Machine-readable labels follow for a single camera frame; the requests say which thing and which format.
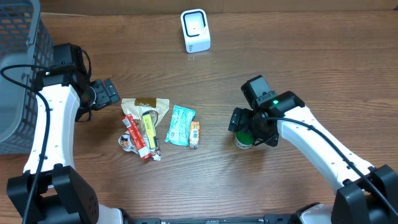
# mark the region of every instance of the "camera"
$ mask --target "camera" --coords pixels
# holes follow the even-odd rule
[[[241,90],[251,110],[235,108],[228,131],[245,133],[254,146],[266,143],[275,147],[279,140],[277,122],[267,118],[283,118],[286,111],[305,106],[304,102],[291,91],[278,95],[262,75],[248,80]]]

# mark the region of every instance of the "gray basket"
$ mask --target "gray basket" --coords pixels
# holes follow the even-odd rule
[[[54,42],[40,20],[39,0],[0,1],[0,67],[53,64]],[[36,70],[13,68],[6,75],[32,85]],[[32,149],[37,103],[35,94],[0,76],[0,154]]]

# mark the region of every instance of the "white device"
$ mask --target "white device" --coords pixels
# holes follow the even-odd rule
[[[52,85],[43,88],[40,93],[45,97],[52,109],[50,114],[50,132],[45,151],[45,160],[41,172],[52,170],[55,164],[71,166],[73,162],[73,132],[75,127],[76,112],[80,99],[72,85]],[[24,167],[24,172],[29,170],[36,173],[39,156],[43,145],[45,120],[45,106],[40,97],[37,99],[37,123],[35,136],[29,159]],[[99,204],[99,219],[97,224],[123,224],[122,212],[117,208],[108,208]]]
[[[188,53],[210,49],[211,39],[206,13],[202,9],[187,10],[181,14],[182,32]]]
[[[73,128],[76,111],[79,105],[79,97],[72,86],[47,86],[41,94],[47,99],[51,111],[50,133],[47,144],[46,156],[42,172],[52,170],[55,164],[61,163],[64,166],[74,166],[73,163]],[[24,172],[36,171],[39,160],[40,147],[43,143],[45,128],[45,109],[43,102],[38,98],[39,111],[34,136],[34,145],[29,160],[24,167]],[[339,150],[364,174],[369,174],[368,167],[373,167],[347,149],[331,133],[329,133],[312,115],[310,109],[296,107],[285,112],[285,118],[290,118],[311,124],[329,138]],[[299,124],[289,121],[277,122],[277,129],[280,136],[296,146],[305,157],[317,168],[326,178],[332,189],[336,191],[343,187],[343,181],[358,180],[360,176],[352,169],[347,168],[347,163],[341,159],[337,152],[317,133],[308,130]],[[304,211],[300,219],[303,224],[331,224],[332,205],[316,205]],[[97,224],[122,224],[123,215],[117,208],[108,208],[99,205],[99,220]]]

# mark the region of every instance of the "candy wrapper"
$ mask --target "candy wrapper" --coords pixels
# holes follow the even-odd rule
[[[200,138],[200,123],[198,121],[191,122],[191,128],[189,132],[189,147],[197,149],[199,147]]]
[[[122,148],[126,151],[126,152],[134,152],[136,154],[139,154],[137,151],[136,146],[134,145],[134,143],[132,142],[131,139],[131,135],[129,134],[128,131],[126,131],[126,133],[122,134],[119,138],[119,144],[122,146]],[[162,158],[161,155],[161,151],[160,149],[149,149],[149,152],[151,154],[151,159],[155,160],[155,161],[159,161]]]
[[[134,118],[131,114],[126,115],[123,117],[123,123],[126,125],[127,130],[129,130],[130,136],[131,136],[131,142],[134,143],[139,156],[141,157],[142,160],[147,159],[151,156],[148,146],[144,141],[144,138],[142,138],[141,133],[139,132],[136,122],[134,121]]]
[[[175,105],[166,142],[170,141],[178,146],[188,146],[190,125],[195,114],[194,110]]]

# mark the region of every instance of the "plastic packaging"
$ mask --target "plastic packaging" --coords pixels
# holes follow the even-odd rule
[[[149,140],[147,138],[144,138],[145,144],[149,145]],[[122,148],[126,152],[134,152],[136,154],[138,153],[137,147],[134,145],[134,141],[132,140],[131,135],[129,134],[129,131],[126,131],[125,134],[122,134],[119,138],[119,144],[122,146]],[[151,154],[151,158],[155,161],[160,161],[162,158],[162,153],[160,151],[160,148],[149,148],[149,152]]]
[[[152,117],[149,113],[142,115],[142,120],[144,121],[144,127],[146,130],[146,134],[149,140],[147,144],[150,148],[158,148],[157,138],[156,138],[156,130],[154,124],[152,123]]]
[[[129,130],[130,135],[132,137],[132,141],[134,142],[134,145],[136,146],[136,149],[141,159],[144,160],[149,158],[151,154],[148,150],[148,147],[146,146],[144,139],[141,136],[141,133],[138,131],[137,125],[134,121],[132,114],[124,116],[123,123],[126,125],[127,129]]]
[[[171,142],[178,146],[188,146],[190,125],[195,114],[195,110],[175,105],[165,142]]]
[[[191,122],[191,130],[189,133],[189,147],[197,149],[199,147],[200,123],[198,121]]]
[[[142,122],[142,115],[150,114],[155,126],[162,121],[169,111],[170,100],[159,98],[123,98],[122,109],[124,115],[132,114],[141,134],[146,137],[145,127]]]

